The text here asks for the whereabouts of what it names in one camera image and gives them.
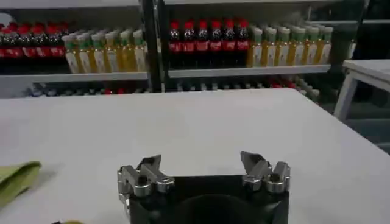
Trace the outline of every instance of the bottle label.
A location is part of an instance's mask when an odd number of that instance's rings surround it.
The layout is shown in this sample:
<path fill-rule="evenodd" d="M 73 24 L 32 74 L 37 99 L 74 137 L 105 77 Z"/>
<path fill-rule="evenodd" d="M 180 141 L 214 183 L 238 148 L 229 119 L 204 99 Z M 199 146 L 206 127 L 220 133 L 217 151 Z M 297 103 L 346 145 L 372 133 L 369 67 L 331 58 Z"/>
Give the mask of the bottle label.
<path fill-rule="evenodd" d="M 268 61 L 267 66 L 273 66 L 275 62 L 275 52 L 276 52 L 276 46 L 269 46 L 268 47 Z"/>
<path fill-rule="evenodd" d="M 225 51 L 234 51 L 236 49 L 236 41 L 224 41 L 223 48 Z"/>
<path fill-rule="evenodd" d="M 178 53 L 182 51 L 182 45 L 180 43 L 169 43 L 169 49 L 171 52 Z"/>
<path fill-rule="evenodd" d="M 310 45 L 308 55 L 307 55 L 307 64 L 308 65 L 314 64 L 314 57 L 316 55 L 316 52 L 317 52 L 317 45 L 316 44 Z"/>
<path fill-rule="evenodd" d="M 64 47 L 51 47 L 50 51 L 54 57 L 63 57 L 65 53 Z"/>
<path fill-rule="evenodd" d="M 222 42 L 210 42 L 210 50 L 211 51 L 220 51 L 222 49 Z"/>
<path fill-rule="evenodd" d="M 35 58 L 37 56 L 37 49 L 34 47 L 23 47 L 22 50 L 27 58 Z"/>
<path fill-rule="evenodd" d="M 196 43 L 196 49 L 198 51 L 207 51 L 208 50 L 208 41 L 198 41 Z"/>
<path fill-rule="evenodd" d="M 192 53 L 195 50 L 195 43 L 194 42 L 185 42 L 183 43 L 183 51 Z"/>
<path fill-rule="evenodd" d="M 244 50 L 248 50 L 249 48 L 249 43 L 248 41 L 237 41 L 237 49 L 241 50 L 241 51 L 244 51 Z"/>
<path fill-rule="evenodd" d="M 260 59 L 261 59 L 261 51 L 262 48 L 261 46 L 255 46 L 253 50 L 253 62 L 254 62 L 254 67 L 260 67 Z"/>
<path fill-rule="evenodd" d="M 51 48 L 50 47 L 37 47 L 37 53 L 40 57 L 50 57 Z"/>
<path fill-rule="evenodd" d="M 101 51 L 95 51 L 93 53 L 93 57 L 96 60 L 96 66 L 97 66 L 97 72 L 103 73 L 105 72 L 104 68 L 104 59 L 103 59 L 103 52 Z"/>
<path fill-rule="evenodd" d="M 145 54 L 142 49 L 135 49 L 135 60 L 137 62 L 138 71 L 145 71 Z"/>
<path fill-rule="evenodd" d="M 330 49 L 332 48 L 331 44 L 325 44 L 322 49 L 321 59 L 319 60 L 320 64 L 326 64 L 329 59 Z"/>
<path fill-rule="evenodd" d="M 118 62 L 116 60 L 116 54 L 113 51 L 107 52 L 108 62 L 110 63 L 111 72 L 119 72 Z"/>
<path fill-rule="evenodd" d="M 302 55 L 303 55 L 303 45 L 298 45 L 296 50 L 295 50 L 295 56 L 294 56 L 294 61 L 295 65 L 301 65 L 302 64 Z"/>
<path fill-rule="evenodd" d="M 79 73 L 79 66 L 77 65 L 76 57 L 73 53 L 67 53 L 65 55 L 66 61 L 68 61 L 69 68 L 72 73 Z"/>
<path fill-rule="evenodd" d="M 80 52 L 80 59 L 83 65 L 85 73 L 92 73 L 90 59 L 88 58 L 88 54 L 86 52 Z"/>

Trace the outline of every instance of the juice bottle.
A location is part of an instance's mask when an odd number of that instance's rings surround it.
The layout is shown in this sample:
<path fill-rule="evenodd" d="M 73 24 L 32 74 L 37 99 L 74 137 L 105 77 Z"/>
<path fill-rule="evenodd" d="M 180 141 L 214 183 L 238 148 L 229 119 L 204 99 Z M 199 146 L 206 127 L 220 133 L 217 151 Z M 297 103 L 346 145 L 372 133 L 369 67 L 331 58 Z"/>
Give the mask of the juice bottle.
<path fill-rule="evenodd" d="M 137 30 L 133 33 L 135 43 L 135 60 L 137 62 L 138 71 L 146 71 L 145 66 L 145 51 L 142 39 L 142 30 Z"/>
<path fill-rule="evenodd" d="M 132 30 L 125 30 L 121 33 L 122 39 L 122 59 L 125 71 L 133 72 L 137 70 L 137 64 L 135 60 L 134 45 L 132 43 Z"/>
<path fill-rule="evenodd" d="M 96 63 L 93 57 L 93 51 L 89 46 L 88 37 L 85 34 L 77 36 L 80 47 L 80 59 L 85 73 L 96 72 Z"/>
<path fill-rule="evenodd" d="M 332 48 L 330 42 L 332 32 L 332 27 L 325 27 L 322 29 L 324 39 L 318 42 L 314 64 L 326 64 L 328 62 L 330 49 Z"/>
<path fill-rule="evenodd" d="M 108 63 L 110 64 L 111 72 L 119 72 L 119 64 L 118 64 L 118 56 L 117 48 L 114 44 L 115 33 L 110 32 L 105 34 L 106 39 L 106 47 L 105 51 L 107 52 Z"/>
<path fill-rule="evenodd" d="M 317 41 L 319 29 L 317 27 L 308 28 L 309 40 L 305 43 L 305 49 L 303 51 L 302 64 L 303 65 L 313 65 L 314 56 L 317 52 Z"/>
<path fill-rule="evenodd" d="M 290 30 L 281 27 L 279 29 L 279 42 L 276 46 L 276 53 L 275 53 L 275 66 L 286 66 L 287 65 L 287 55 L 288 55 L 288 48 L 289 48 L 289 35 Z"/>
<path fill-rule="evenodd" d="M 96 70 L 98 73 L 109 73 L 110 63 L 108 62 L 107 54 L 103 46 L 104 36 L 101 33 L 92 35 L 93 40 L 93 57 L 96 62 Z"/>
<path fill-rule="evenodd" d="M 248 60 L 247 67 L 260 67 L 260 59 L 261 59 L 261 36 L 263 31 L 257 27 L 252 28 L 253 33 L 253 43 L 251 44 L 248 51 Z"/>
<path fill-rule="evenodd" d="M 276 53 L 276 30 L 273 28 L 267 28 L 267 42 L 263 44 L 263 50 L 261 52 L 261 65 L 262 66 L 273 66 L 275 62 Z"/>
<path fill-rule="evenodd" d="M 65 57 L 68 61 L 69 68 L 72 73 L 84 73 L 79 51 L 75 48 L 74 38 L 72 36 L 62 36 L 62 40 L 65 44 Z"/>

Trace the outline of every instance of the red label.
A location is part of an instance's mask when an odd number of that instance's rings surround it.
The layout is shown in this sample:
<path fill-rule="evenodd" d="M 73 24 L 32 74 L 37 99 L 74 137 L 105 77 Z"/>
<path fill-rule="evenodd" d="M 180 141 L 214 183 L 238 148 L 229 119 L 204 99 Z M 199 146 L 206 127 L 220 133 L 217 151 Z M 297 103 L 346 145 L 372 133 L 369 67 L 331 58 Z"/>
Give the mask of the red label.
<path fill-rule="evenodd" d="M 180 43 L 169 43 L 169 49 L 171 52 L 178 53 L 182 51 L 182 45 Z"/>
<path fill-rule="evenodd" d="M 225 51 L 234 51 L 236 49 L 236 41 L 224 41 Z"/>
<path fill-rule="evenodd" d="M 249 48 L 249 43 L 248 41 L 237 41 L 237 48 L 239 50 L 248 50 Z"/>
<path fill-rule="evenodd" d="M 212 51 L 220 51 L 222 49 L 222 43 L 218 42 L 210 42 L 210 49 Z"/>
<path fill-rule="evenodd" d="M 35 58 L 37 56 L 37 50 L 34 47 L 24 47 L 22 50 L 28 58 Z"/>
<path fill-rule="evenodd" d="M 196 49 L 198 51 L 207 51 L 208 50 L 208 41 L 197 42 Z"/>
<path fill-rule="evenodd" d="M 51 48 L 50 47 L 37 47 L 37 53 L 40 57 L 50 57 Z"/>
<path fill-rule="evenodd" d="M 183 43 L 183 51 L 184 52 L 194 52 L 194 50 L 195 50 L 195 43 L 194 42 Z"/>
<path fill-rule="evenodd" d="M 65 49 L 63 47 L 52 47 L 50 48 L 51 55 L 54 57 L 63 57 L 65 54 Z"/>

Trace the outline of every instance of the metal shelf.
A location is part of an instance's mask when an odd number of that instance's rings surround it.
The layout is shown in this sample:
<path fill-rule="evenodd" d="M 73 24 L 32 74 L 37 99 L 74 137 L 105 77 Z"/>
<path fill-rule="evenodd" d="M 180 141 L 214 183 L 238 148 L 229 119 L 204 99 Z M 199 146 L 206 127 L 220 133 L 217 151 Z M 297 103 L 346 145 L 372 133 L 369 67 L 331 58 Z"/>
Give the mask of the metal shelf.
<path fill-rule="evenodd" d="M 245 75 L 282 75 L 282 74 L 310 74 L 326 73 L 330 65 L 302 65 L 277 66 L 256 68 L 224 68 L 224 69 L 195 69 L 195 70 L 169 70 L 170 78 L 192 77 L 226 77 Z"/>
<path fill-rule="evenodd" d="M 146 72 L 91 73 L 91 74 L 31 74 L 0 75 L 0 82 L 87 82 L 111 80 L 147 80 Z"/>

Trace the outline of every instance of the red bottle cap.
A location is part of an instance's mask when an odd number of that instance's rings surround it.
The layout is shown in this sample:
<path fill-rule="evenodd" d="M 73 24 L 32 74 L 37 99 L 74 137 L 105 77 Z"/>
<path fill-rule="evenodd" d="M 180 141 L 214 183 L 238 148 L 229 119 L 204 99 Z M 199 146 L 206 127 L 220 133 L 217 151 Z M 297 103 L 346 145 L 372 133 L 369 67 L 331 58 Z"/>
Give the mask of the red bottle cap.
<path fill-rule="evenodd" d="M 228 19 L 228 20 L 226 21 L 226 27 L 233 28 L 233 27 L 234 27 L 234 22 L 233 22 L 233 20 Z"/>
<path fill-rule="evenodd" d="M 206 20 L 199 20 L 199 28 L 207 29 L 207 22 Z"/>
<path fill-rule="evenodd" d="M 193 27 L 194 27 L 194 23 L 192 22 L 192 20 L 189 20 L 189 21 L 185 22 L 185 24 L 184 24 L 184 28 L 186 28 L 188 30 L 192 29 Z"/>
<path fill-rule="evenodd" d="M 171 29 L 172 30 L 179 29 L 179 22 L 178 21 L 171 21 Z"/>
<path fill-rule="evenodd" d="M 221 22 L 219 22 L 218 20 L 213 20 L 213 21 L 211 22 L 211 26 L 212 26 L 213 28 L 216 28 L 216 29 L 221 28 Z"/>

